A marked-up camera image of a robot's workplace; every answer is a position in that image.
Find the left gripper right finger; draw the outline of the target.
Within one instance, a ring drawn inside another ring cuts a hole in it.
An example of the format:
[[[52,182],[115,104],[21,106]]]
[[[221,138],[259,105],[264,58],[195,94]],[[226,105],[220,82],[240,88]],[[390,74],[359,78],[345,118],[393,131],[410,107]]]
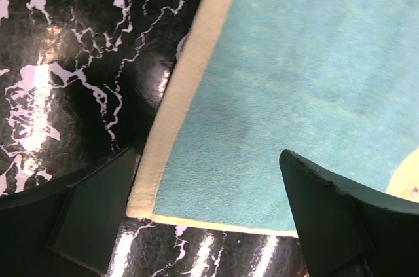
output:
[[[310,276],[418,275],[418,203],[290,150],[279,165]]]

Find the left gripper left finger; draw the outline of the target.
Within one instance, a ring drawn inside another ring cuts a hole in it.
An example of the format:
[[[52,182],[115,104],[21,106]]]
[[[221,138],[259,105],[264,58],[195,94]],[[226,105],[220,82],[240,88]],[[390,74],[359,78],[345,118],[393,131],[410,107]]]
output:
[[[105,274],[135,165],[124,149],[1,197],[1,273]]]

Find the teal and yellow towel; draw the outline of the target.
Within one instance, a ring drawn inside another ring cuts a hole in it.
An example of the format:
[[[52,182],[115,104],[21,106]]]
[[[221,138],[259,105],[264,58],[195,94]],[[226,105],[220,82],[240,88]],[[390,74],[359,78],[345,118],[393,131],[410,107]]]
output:
[[[285,149],[418,200],[418,0],[203,0],[127,216],[296,236]]]

